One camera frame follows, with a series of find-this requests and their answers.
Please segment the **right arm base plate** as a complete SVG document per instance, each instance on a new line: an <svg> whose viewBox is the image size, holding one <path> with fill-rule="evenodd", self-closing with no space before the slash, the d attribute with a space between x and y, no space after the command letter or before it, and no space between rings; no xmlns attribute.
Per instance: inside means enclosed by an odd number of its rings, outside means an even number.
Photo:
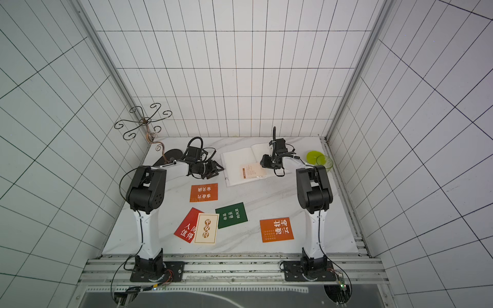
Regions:
<svg viewBox="0 0 493 308"><path fill-rule="evenodd" d="M329 261L282 261L280 270L286 282L336 282Z"/></svg>

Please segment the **cream card red stripe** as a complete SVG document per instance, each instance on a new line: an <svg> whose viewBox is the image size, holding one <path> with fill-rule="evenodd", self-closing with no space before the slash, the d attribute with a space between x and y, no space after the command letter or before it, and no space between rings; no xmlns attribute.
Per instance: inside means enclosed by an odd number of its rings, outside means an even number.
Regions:
<svg viewBox="0 0 493 308"><path fill-rule="evenodd" d="M266 177L266 171L258 162L242 165L241 174L244 179L257 179Z"/></svg>

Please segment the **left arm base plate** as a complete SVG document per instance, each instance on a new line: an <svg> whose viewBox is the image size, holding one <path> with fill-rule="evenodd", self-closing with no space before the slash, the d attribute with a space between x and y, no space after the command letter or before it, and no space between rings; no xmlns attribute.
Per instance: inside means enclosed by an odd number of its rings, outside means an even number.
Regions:
<svg viewBox="0 0 493 308"><path fill-rule="evenodd" d="M181 282L184 274L185 262L149 263L140 262L134 266L130 281L142 283Z"/></svg>

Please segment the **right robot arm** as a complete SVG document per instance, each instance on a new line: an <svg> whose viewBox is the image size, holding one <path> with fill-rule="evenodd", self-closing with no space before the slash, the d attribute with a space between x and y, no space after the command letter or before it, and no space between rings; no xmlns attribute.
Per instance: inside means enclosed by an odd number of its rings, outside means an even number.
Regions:
<svg viewBox="0 0 493 308"><path fill-rule="evenodd" d="M270 152L263 155L261 167L289 171L296 176L297 198L306 214L306 240L300 260L303 274L326 271L329 258L324 251L324 225L333 202L326 168L305 163L294 150L288 150L283 138L273 137L269 146Z"/></svg>

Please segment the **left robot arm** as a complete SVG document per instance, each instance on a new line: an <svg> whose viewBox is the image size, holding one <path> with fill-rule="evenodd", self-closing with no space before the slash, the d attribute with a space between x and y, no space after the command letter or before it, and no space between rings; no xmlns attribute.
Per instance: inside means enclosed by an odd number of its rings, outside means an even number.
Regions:
<svg viewBox="0 0 493 308"><path fill-rule="evenodd" d="M166 181L196 176L210 179L225 168L213 160L203 148L189 147L180 159L160 166L139 166L124 197L137 220L141 247L135 255L135 269L146 273L161 272L164 268L163 249L159 246L158 212L163 204Z"/></svg>

